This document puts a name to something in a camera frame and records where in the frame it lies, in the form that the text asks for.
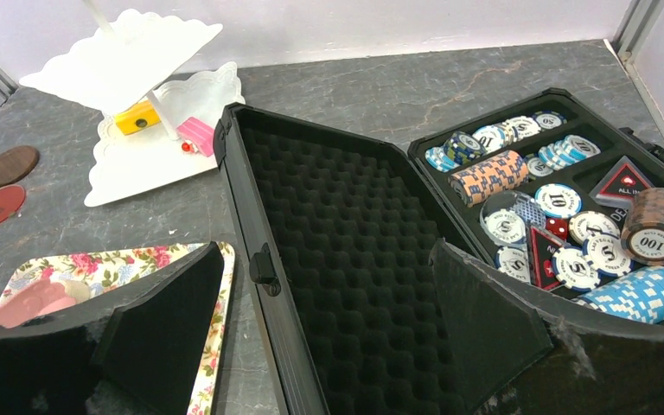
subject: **white stand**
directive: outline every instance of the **white stand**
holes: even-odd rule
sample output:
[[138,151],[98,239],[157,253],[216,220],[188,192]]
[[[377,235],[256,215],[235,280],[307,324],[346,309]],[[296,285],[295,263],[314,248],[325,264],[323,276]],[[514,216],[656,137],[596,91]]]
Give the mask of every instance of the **white stand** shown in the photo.
[[[183,21],[176,16],[125,10],[109,23],[92,0],[83,0],[99,28],[77,41],[67,54],[55,56],[38,73],[20,79],[45,93],[103,112],[100,141],[93,149],[96,165],[88,180],[93,190],[86,206],[100,206],[214,169],[214,156],[182,151],[176,127],[196,117],[212,127],[222,110],[244,103],[233,63],[216,72],[196,73],[154,90],[222,30],[222,25]],[[146,97],[162,120],[124,136],[113,115]]]
[[[217,71],[199,72],[188,80],[161,85],[154,94],[168,111],[163,118],[185,120],[194,116],[214,128],[225,105],[245,103],[240,95],[237,69],[234,62],[229,62]],[[100,141],[93,149],[95,166],[88,175],[93,187],[85,198],[88,207],[138,195],[217,168],[214,156],[182,151],[182,143],[168,140],[166,130],[160,125],[124,136],[113,117],[106,115],[98,124],[98,135]]]

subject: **yellow block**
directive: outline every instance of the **yellow block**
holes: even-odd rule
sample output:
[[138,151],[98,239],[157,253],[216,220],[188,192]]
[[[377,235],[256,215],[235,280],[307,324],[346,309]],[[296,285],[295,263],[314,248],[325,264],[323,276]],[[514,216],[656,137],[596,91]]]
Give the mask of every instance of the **yellow block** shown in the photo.
[[139,132],[144,128],[149,128],[152,125],[159,124],[159,114],[154,111],[149,101],[141,101],[132,106],[128,111],[121,112],[113,117],[116,121],[116,126],[125,135]]

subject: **stack of poker chips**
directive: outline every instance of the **stack of poker chips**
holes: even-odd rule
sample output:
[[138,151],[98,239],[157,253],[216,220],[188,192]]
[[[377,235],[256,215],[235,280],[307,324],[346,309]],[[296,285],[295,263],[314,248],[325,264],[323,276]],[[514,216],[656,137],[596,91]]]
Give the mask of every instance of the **stack of poker chips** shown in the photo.
[[645,265],[664,265],[664,188],[646,188],[635,196],[622,229],[628,256]]
[[570,134],[563,140],[541,147],[538,154],[526,156],[526,163],[531,180],[536,180],[596,156],[600,152],[599,147],[593,142]]
[[464,204],[471,208],[491,195],[520,186],[527,178],[526,162],[515,151],[506,150],[457,171],[448,182]]
[[566,117],[555,111],[538,111],[531,117],[508,118],[499,124],[485,125],[475,131],[472,137],[482,143],[486,154],[535,136],[544,130],[551,130],[566,123]]
[[664,320],[664,266],[649,266],[574,299],[612,316],[655,324]]
[[441,147],[431,147],[426,151],[426,161],[443,173],[456,169],[483,156],[485,148],[471,135],[454,131]]

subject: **pink cake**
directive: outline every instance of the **pink cake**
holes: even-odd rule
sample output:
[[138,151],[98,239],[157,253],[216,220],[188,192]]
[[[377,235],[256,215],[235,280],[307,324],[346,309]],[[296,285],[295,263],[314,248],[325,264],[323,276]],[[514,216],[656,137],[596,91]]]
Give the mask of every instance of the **pink cake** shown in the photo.
[[187,152],[191,150],[194,152],[200,151],[206,157],[214,154],[213,137],[215,130],[213,127],[195,117],[189,117],[176,129],[176,132],[179,134],[179,137],[188,142],[185,143],[186,145],[182,145],[182,150]]

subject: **case latch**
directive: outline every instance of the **case latch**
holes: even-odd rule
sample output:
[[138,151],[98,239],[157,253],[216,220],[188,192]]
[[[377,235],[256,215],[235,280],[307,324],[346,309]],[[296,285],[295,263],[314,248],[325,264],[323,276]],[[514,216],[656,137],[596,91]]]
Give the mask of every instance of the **case latch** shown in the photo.
[[266,290],[269,295],[275,296],[278,294],[278,277],[273,270],[273,263],[271,262],[271,250],[268,243],[265,243],[260,252],[256,252],[251,257],[251,263],[248,266],[248,272],[251,275],[251,281],[256,284],[268,286],[270,290]]

